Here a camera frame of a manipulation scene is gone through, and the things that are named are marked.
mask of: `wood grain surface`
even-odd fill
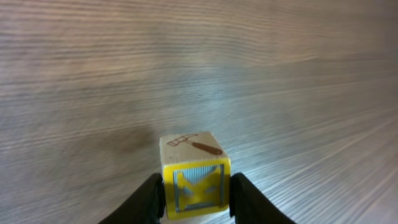
[[[161,136],[200,131],[297,223],[396,223],[397,12],[0,0],[0,223],[97,223],[160,172]]]

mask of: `wooden block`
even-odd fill
[[[210,132],[161,137],[160,158],[169,219],[228,208],[231,161]]]

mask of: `block top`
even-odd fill
[[[162,167],[221,158],[228,158],[228,155],[211,132],[169,134],[160,138]]]

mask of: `hammer head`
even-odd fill
[[[167,144],[169,146],[177,146],[178,144],[180,144],[181,142],[185,142],[188,140],[188,138],[193,137],[193,136],[197,136],[198,134],[186,134],[184,136],[178,137],[176,139],[174,139],[173,141],[169,141]]]

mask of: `wooden table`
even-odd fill
[[[398,220],[397,1],[0,11],[0,223],[97,223],[160,172],[162,135],[207,130],[297,223]]]

